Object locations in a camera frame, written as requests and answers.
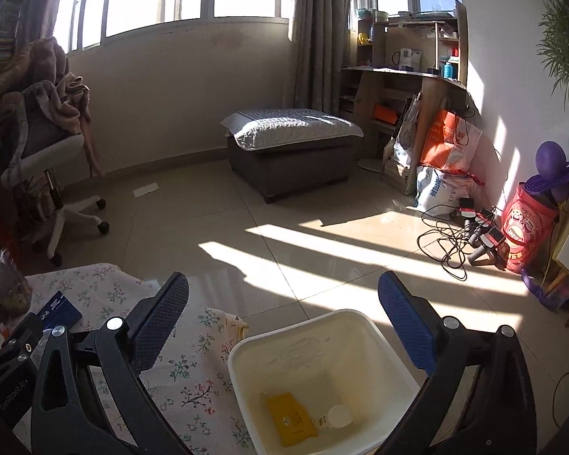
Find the clear plastic snack jar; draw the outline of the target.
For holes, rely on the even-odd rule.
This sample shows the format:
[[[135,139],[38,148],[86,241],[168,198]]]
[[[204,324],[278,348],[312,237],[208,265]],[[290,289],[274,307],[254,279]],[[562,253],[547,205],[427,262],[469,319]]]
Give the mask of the clear plastic snack jar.
[[[0,248],[0,322],[7,323],[28,313],[32,294],[10,253]]]

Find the grey curtain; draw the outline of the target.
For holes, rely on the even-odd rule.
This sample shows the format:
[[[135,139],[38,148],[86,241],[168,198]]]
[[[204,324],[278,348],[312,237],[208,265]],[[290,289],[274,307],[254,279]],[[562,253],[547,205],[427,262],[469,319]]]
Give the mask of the grey curtain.
[[[295,0],[292,23],[293,105],[339,110],[351,0]]]

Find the white blue plastic bag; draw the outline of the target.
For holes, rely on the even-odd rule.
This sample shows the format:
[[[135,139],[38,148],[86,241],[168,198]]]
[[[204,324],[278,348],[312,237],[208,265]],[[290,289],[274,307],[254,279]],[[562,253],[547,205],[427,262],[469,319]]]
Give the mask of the white blue plastic bag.
[[[469,174],[454,174],[421,165],[416,171],[416,208],[430,216],[446,216],[461,198],[475,198],[482,183]]]

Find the red patterned bag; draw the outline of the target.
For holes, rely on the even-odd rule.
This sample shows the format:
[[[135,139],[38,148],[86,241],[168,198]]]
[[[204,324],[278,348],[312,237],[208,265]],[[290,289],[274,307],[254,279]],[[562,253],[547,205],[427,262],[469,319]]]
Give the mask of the red patterned bag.
[[[550,235],[558,210],[529,194],[521,182],[501,215],[501,232],[509,246],[507,270],[520,274]]]

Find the brown blanket on chair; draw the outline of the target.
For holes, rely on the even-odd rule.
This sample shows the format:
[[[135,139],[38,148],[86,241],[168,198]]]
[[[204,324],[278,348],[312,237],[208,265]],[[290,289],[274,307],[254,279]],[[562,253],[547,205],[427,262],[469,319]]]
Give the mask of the brown blanket on chair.
[[[69,61],[53,37],[24,45],[0,74],[0,111],[14,103],[16,94],[29,91],[42,113],[68,133],[79,133],[93,175],[102,176],[91,133],[90,88],[69,71]]]

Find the yellow packet in bin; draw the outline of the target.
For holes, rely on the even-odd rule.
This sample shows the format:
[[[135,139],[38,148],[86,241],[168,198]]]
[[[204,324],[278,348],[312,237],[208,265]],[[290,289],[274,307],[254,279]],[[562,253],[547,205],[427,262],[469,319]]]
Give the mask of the yellow packet in bin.
[[[317,438],[319,431],[307,409],[292,393],[280,393],[265,398],[265,405],[278,433],[280,445],[285,448]]]

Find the grey ottoman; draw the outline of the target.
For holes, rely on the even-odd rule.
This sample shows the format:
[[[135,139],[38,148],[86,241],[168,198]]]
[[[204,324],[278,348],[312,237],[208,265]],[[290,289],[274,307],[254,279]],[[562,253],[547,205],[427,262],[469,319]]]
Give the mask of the grey ottoman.
[[[228,160],[265,203],[323,185],[346,181],[354,161],[354,136],[247,151],[230,136]]]

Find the white office chair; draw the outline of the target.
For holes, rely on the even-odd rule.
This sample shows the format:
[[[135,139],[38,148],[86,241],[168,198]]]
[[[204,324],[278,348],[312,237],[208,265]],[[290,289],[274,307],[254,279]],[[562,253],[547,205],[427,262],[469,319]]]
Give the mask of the white office chair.
[[[82,155],[85,146],[82,135],[68,133],[49,120],[29,91],[16,94],[14,103],[3,110],[0,129],[1,148],[8,159],[1,173],[3,187],[21,188],[40,176],[48,184],[53,214],[30,243],[43,242],[47,259],[53,266],[62,264],[59,245],[66,226],[92,227],[99,235],[110,232],[110,224],[98,214],[105,209],[107,201],[99,195],[68,199],[57,175],[58,168]]]

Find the green potted plant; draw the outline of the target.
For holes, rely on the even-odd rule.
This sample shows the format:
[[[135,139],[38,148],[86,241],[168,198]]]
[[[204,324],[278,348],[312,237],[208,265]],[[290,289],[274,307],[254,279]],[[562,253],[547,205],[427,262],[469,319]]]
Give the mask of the green potted plant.
[[[566,109],[569,107],[569,6],[562,0],[547,0],[539,27],[542,39],[536,45],[536,54],[554,80],[552,93],[562,91]]]

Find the blue cardboard box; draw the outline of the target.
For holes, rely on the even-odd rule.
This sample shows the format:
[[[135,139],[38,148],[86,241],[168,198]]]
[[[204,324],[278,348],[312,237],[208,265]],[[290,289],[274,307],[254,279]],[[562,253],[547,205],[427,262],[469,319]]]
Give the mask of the blue cardboard box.
[[[82,313],[61,291],[58,291],[38,311],[38,318],[43,330],[52,330],[55,326],[65,326],[69,329],[79,323]]]

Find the white paper on floor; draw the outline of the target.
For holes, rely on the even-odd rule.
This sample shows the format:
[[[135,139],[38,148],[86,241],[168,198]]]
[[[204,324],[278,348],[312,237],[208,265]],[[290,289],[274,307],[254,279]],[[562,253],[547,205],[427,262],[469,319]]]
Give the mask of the white paper on floor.
[[[139,198],[139,197],[145,196],[147,194],[153,193],[153,192],[157,191],[158,189],[159,189],[159,185],[156,182],[154,182],[154,183],[151,183],[149,185],[134,189],[133,195],[135,198]]]

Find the white plastic trash bin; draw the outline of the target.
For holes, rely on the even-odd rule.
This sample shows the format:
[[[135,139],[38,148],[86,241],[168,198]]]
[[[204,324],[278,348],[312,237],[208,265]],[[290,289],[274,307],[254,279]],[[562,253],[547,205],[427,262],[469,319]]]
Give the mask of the white plastic trash bin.
[[[232,349],[228,369],[260,454],[372,454],[419,391],[372,320],[348,309],[245,339]],[[286,448],[266,406],[268,397],[283,393],[290,393],[312,420],[344,405],[351,410],[351,424]]]

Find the orange white shopping bag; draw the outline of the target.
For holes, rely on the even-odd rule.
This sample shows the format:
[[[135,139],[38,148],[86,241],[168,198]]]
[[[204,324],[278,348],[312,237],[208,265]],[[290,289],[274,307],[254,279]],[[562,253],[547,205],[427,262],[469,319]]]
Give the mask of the orange white shopping bag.
[[[467,174],[481,137],[477,126],[440,109],[426,134],[419,162],[440,171]]]

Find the purple bounce ball toy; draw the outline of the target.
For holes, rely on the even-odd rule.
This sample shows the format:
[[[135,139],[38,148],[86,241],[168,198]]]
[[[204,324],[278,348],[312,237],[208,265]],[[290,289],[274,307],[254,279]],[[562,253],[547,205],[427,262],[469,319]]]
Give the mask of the purple bounce ball toy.
[[[546,141],[536,150],[536,175],[524,184],[530,195],[545,195],[556,203],[569,199],[569,160],[558,143]]]

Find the floral tablecloth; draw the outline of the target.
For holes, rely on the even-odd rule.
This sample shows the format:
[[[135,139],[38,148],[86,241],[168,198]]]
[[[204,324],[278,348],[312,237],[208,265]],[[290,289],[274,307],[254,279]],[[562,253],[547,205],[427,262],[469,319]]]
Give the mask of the floral tablecloth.
[[[159,291],[108,263],[31,275],[30,309],[38,312],[62,293],[82,314],[76,331],[126,316]],[[251,454],[254,445],[237,405],[228,371],[233,347],[247,324],[234,314],[188,302],[154,366],[140,374],[155,405],[194,454]]]

